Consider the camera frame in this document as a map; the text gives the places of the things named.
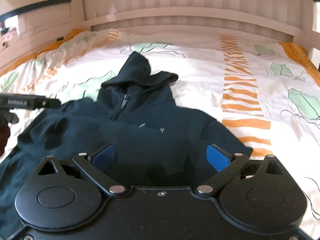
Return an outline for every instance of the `orange fabric edge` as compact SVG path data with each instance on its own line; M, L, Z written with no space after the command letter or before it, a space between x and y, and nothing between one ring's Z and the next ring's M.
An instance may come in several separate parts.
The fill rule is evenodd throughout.
M48 46L46 46L45 48L43 48L42 50L40 50L38 53L32 53L26 56L23 56L21 58L19 58L18 60L16 60L15 62L13 62L6 70L4 70L3 72L0 73L0 77L7 74L8 72L15 70L17 67L19 67L21 64L32 60L32 59L36 59L41 53L44 52L48 52L54 49L58 49L63 43L70 41L72 38L74 38L75 36L77 36L79 33L82 33L86 31L86 29L72 29L62 41L56 41Z
M288 58L303 66L306 72L316 82L318 87L320 87L320 72L306 55L305 49L294 42L279 42L279 44L284 49Z

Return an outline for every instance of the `mattress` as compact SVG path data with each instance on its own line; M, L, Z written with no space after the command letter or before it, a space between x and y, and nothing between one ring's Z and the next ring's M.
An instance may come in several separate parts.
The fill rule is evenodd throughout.
M171 85L178 106L216 118L254 149L252 159L276 155L319 213L320 77L297 44L190 33L85 31L0 77L1 90L62 103L96 100L101 83L116 76L133 51L149 60L152 74L165 70L179 75ZM15 112L20 122L11 127L2 160L41 110ZM300 227L313 238L320 237L317 218L309 202Z

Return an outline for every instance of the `orange striped pattern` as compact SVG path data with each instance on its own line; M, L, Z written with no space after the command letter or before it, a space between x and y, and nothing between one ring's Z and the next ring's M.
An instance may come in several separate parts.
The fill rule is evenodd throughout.
M266 138L260 138L255 134L255 129L260 131L268 131L271 129L271 122L259 119L263 117L262 109L257 100L258 86L257 80L252 78L253 73L250 71L249 63L246 61L244 54L239 49L237 39L234 37L222 36L220 38L221 49L224 52L224 61L227 65L225 68L225 83L223 90L221 108L223 112L236 112L248 114L252 112L254 118L230 120L223 119L222 124L232 129L235 135L240 135L239 140L250 146L261 145L261 148L254 148L252 156L263 157L273 154L272 151L264 147L270 147L271 141ZM246 86L247 89L239 89L237 86ZM250 128L253 130L246 131L243 136L243 129Z
M90 52L90 51L92 51L94 49L101 48L101 47L105 46L108 43L116 41L118 39L118 37L119 37L119 32L120 32L119 30L111 29L107 38L103 39L102 41L100 41L100 42L98 42L96 44L93 44L91 46L91 48L82 50L79 53L79 55L76 55L76 56L73 56L73 57L70 57L70 58L67 58L67 59L63 60L62 64L47 69L47 71L43 74L43 76L41 78L39 78L35 82L31 82L30 84L28 84L25 87L23 87L21 90L22 91L27 91L27 90L30 90L30 89L34 90L35 86L40 85L44 81L47 81L48 79L52 78L58 72L58 70L61 68L62 65L66 65L66 64L68 64L68 63L70 63L70 62L72 62L72 61L74 61L74 60L76 60L76 59L78 59L80 57L83 57L85 54L87 54L88 52Z

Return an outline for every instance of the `hoodie sleeve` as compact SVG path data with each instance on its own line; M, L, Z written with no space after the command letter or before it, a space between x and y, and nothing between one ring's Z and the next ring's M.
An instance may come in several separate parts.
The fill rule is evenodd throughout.
M202 130L201 140L208 140L230 154L242 153L250 157L253 149L244 146L226 127L212 119Z

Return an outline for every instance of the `zipper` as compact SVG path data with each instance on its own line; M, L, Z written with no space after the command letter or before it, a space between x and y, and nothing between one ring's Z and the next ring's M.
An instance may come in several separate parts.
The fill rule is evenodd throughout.
M122 114L123 114L123 112L124 112L124 110L125 110L125 108L127 106L128 98L129 98L129 95L125 94L124 97L123 97L123 100L122 100L122 104L121 104L120 110L114 115L112 120L119 120L122 117Z

